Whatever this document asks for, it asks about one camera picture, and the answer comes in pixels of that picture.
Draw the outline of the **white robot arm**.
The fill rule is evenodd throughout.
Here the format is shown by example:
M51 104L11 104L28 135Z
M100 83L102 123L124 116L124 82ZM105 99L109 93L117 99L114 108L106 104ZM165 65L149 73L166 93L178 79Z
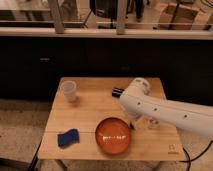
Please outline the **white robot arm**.
M212 106L152 97L150 88L146 79L135 78L121 94L119 102L130 120L147 115L213 140Z

